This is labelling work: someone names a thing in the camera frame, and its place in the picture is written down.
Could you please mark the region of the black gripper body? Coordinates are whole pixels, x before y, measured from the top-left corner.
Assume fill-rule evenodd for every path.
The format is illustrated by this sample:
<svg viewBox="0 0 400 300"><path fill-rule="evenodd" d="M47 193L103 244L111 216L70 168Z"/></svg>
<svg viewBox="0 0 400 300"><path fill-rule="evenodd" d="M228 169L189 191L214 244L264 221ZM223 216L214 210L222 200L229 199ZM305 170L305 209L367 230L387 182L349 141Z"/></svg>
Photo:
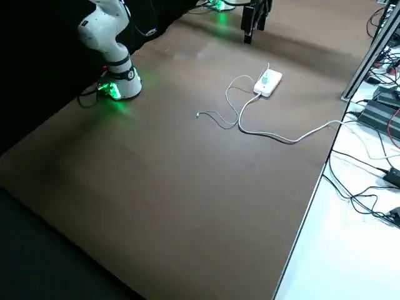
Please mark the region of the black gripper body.
<svg viewBox="0 0 400 300"><path fill-rule="evenodd" d="M253 8L255 13L269 14L272 9L272 0L250 0L248 6Z"/></svg>

